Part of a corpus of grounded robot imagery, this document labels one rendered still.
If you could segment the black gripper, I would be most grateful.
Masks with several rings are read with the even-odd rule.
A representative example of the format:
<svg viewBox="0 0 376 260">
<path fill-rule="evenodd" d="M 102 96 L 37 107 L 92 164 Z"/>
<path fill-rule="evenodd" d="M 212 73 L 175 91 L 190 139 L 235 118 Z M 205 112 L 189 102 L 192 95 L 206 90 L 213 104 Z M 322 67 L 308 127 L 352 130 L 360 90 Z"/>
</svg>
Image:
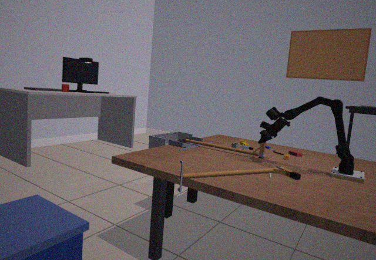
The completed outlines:
<svg viewBox="0 0 376 260">
<path fill-rule="evenodd" d="M 260 134 L 262 135 L 260 141 L 258 142 L 259 144 L 260 143 L 263 143 L 265 141 L 268 141 L 268 140 L 271 140 L 273 139 L 272 137 L 276 138 L 277 137 L 277 133 L 280 131 L 280 129 L 273 123 L 271 125 L 271 128 L 269 131 L 266 131 L 266 130 L 263 130 L 260 132 Z"/>
</svg>

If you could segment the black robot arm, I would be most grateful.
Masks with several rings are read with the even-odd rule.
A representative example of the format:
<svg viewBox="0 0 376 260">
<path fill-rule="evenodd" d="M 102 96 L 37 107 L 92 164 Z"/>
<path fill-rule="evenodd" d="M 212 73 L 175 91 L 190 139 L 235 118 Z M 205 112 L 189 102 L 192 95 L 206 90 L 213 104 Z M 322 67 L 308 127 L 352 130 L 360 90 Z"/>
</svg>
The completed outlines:
<svg viewBox="0 0 376 260">
<path fill-rule="evenodd" d="M 297 117 L 302 112 L 313 108 L 319 104 L 330 106 L 335 117 L 335 124 L 337 128 L 338 136 L 338 146 L 336 146 L 336 151 L 341 159 L 338 165 L 338 173 L 353 175 L 354 174 L 354 157 L 350 153 L 350 149 L 347 145 L 345 139 L 344 125 L 343 125 L 343 102 L 339 99 L 331 100 L 319 96 L 318 98 L 294 109 L 286 110 L 284 113 L 279 112 L 276 107 L 271 108 L 266 115 L 272 120 L 277 120 L 274 124 L 282 129 L 285 125 L 290 126 L 290 122 L 287 120 L 292 120 Z M 281 118 L 283 117 L 283 118 Z"/>
</svg>

